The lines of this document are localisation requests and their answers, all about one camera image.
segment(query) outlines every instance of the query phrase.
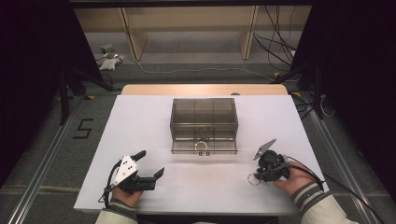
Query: sleeve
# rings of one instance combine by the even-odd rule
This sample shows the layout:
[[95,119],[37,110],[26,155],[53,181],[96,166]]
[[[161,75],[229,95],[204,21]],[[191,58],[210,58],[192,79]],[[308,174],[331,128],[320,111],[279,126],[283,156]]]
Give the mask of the sleeve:
[[291,199],[303,214],[302,224],[357,224],[347,219],[347,214],[330,194],[324,193],[317,183],[309,183],[297,190]]
[[96,224],[137,224],[136,210],[117,199],[111,199],[109,207],[102,209]]

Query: floor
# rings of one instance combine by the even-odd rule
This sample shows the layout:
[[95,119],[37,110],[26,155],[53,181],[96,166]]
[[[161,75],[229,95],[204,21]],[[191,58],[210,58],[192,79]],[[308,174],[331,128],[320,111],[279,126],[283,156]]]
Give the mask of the floor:
[[[258,34],[271,38],[272,32]],[[288,41],[293,46],[297,46],[300,34],[301,32],[282,33],[285,38],[290,37]],[[115,85],[131,81],[121,73],[127,66],[135,69],[134,75],[147,78],[150,77],[150,72],[162,72],[161,78],[166,79],[167,76],[175,73],[195,74],[199,70],[201,73],[211,72],[211,74],[216,74],[214,71],[219,73],[225,71],[230,74],[247,73],[250,76],[260,77],[262,82],[273,79],[274,72],[284,73],[274,67],[287,68],[275,57],[268,57],[256,41],[252,44],[249,59],[243,60],[236,33],[152,33],[149,35],[139,64],[132,60],[124,34],[86,34],[86,36],[95,58],[99,59],[103,56],[99,47],[104,44],[112,44],[116,52],[123,56],[123,63],[116,65],[115,71],[103,71],[111,75]],[[272,44],[271,50],[283,60],[287,60],[279,45]],[[265,70],[267,71],[265,74],[259,75],[255,75],[257,71],[249,70],[263,64],[272,70]],[[239,78],[242,82],[244,77],[241,75]],[[295,83],[290,81],[285,85],[289,91],[296,91]],[[86,87],[87,96],[93,95],[93,99],[71,97],[72,119],[64,126],[59,125],[60,103],[57,98],[54,99],[48,118],[43,123],[31,149],[23,154],[7,183],[0,190],[2,211],[0,223],[7,223],[14,214],[20,216],[13,219],[18,220],[18,223],[94,223],[96,220],[97,214],[84,214],[74,210],[73,206],[119,92],[103,91],[90,83],[87,83]],[[303,99],[309,101],[309,93],[304,93]],[[296,104],[299,104],[300,100],[295,98]],[[385,223],[393,223],[396,219],[395,202],[377,179],[370,165],[356,153],[357,148],[336,113],[333,117],[325,116],[324,120],[318,120],[314,112],[308,113],[309,108],[299,106],[297,109],[302,110],[300,113],[302,123],[322,172],[344,184],[348,182],[345,178],[353,179],[352,182],[356,184],[357,189],[361,190],[362,195]],[[326,110],[329,114],[332,113],[330,106],[327,106]],[[95,120],[91,123],[92,131],[87,140],[76,138],[81,135],[78,127],[83,119]],[[334,151],[340,153],[341,160]],[[47,163],[43,160],[45,158],[50,158]],[[345,171],[349,172],[349,175],[343,175]],[[33,186],[34,179],[41,180],[38,186]],[[372,215],[367,215],[366,209],[361,209],[359,203],[356,203],[346,190],[330,179],[327,181],[331,192],[350,219],[359,223],[379,223],[371,218]],[[24,201],[24,193],[34,188],[35,191],[29,194],[33,195],[30,200]],[[300,223],[300,220],[300,216],[280,217],[279,223],[294,224]]]

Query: white tabletop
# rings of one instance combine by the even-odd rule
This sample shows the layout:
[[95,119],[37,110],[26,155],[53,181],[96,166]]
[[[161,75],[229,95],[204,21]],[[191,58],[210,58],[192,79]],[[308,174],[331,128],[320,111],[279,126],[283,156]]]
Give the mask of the white tabletop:
[[[239,122],[237,154],[172,154],[170,118],[174,98],[235,99]],[[277,153],[291,156],[323,175],[292,99],[276,96],[118,96],[102,139],[84,180],[75,209],[85,212],[104,207],[97,202],[109,172],[123,155],[146,150],[137,162],[140,176],[165,168],[156,189],[146,191],[137,211],[150,215],[285,216],[298,210],[289,196],[273,183],[248,183],[257,169],[253,156],[271,139]]]

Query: metal ring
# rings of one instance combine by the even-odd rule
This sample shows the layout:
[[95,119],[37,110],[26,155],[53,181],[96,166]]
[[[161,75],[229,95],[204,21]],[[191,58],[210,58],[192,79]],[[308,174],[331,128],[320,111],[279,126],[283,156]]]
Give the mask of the metal ring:
[[194,145],[194,150],[195,150],[195,151],[197,151],[197,146],[198,146],[198,144],[204,144],[204,145],[205,145],[204,151],[207,150],[207,143],[206,143],[206,142],[203,142],[203,141],[199,141],[199,142],[195,143],[195,145]]
[[253,173],[250,173],[250,174],[247,176],[247,181],[248,181],[248,183],[251,184],[251,185],[253,185],[253,186],[259,186],[260,183],[262,182],[261,180],[260,180],[259,183],[257,183],[257,184],[253,184],[253,183],[250,181],[250,177],[253,176],[253,175],[254,175]]

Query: human hand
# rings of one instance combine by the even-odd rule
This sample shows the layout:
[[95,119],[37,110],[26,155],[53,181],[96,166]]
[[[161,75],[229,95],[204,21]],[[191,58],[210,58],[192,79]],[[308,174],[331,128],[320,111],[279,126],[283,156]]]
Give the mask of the human hand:
[[135,191],[133,194],[130,194],[128,192],[122,191],[120,188],[114,188],[111,193],[113,198],[122,201],[130,207],[135,207],[137,201],[139,201],[140,197],[142,196],[143,191]]
[[[295,161],[290,161],[290,165],[298,166],[306,170],[300,163]],[[306,184],[312,183],[315,181],[314,177],[311,175],[294,168],[289,168],[289,179],[287,180],[275,180],[274,185],[280,189],[285,190],[289,196],[291,196],[295,191],[305,186]]]

